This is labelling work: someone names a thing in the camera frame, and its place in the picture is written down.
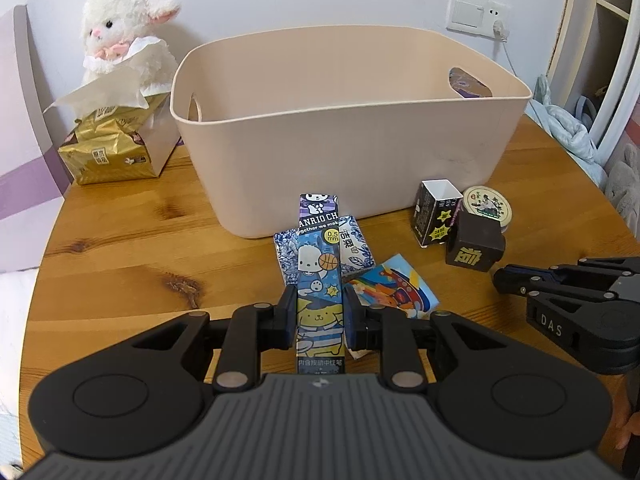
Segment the person's right hand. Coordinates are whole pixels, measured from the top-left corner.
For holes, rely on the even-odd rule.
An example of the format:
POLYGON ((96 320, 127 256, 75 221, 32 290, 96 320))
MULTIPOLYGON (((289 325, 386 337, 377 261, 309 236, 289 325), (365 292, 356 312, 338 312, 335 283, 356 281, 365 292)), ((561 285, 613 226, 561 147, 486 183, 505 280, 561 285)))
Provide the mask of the person's right hand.
POLYGON ((631 413, 630 403, 626 398, 615 399, 613 406, 613 424, 616 430, 615 448, 623 450, 633 436, 638 437, 640 434, 639 414, 631 413))

